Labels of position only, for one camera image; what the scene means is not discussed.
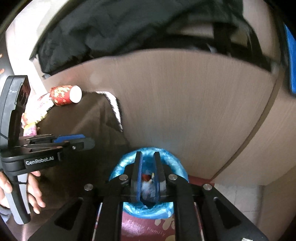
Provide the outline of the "person's left hand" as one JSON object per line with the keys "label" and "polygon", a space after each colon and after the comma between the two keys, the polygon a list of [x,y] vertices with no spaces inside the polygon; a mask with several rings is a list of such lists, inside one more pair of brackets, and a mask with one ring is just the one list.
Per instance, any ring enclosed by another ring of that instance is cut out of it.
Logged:
{"label": "person's left hand", "polygon": [[[28,201],[30,205],[33,207],[33,210],[36,214],[40,214],[42,208],[46,207],[45,202],[42,200],[42,192],[39,188],[37,177],[41,176],[40,171],[31,172],[28,176],[28,186],[27,186],[27,194]],[[5,197],[5,193],[11,193],[12,186],[4,174],[1,172],[1,206],[5,208],[10,208],[7,198]]]}

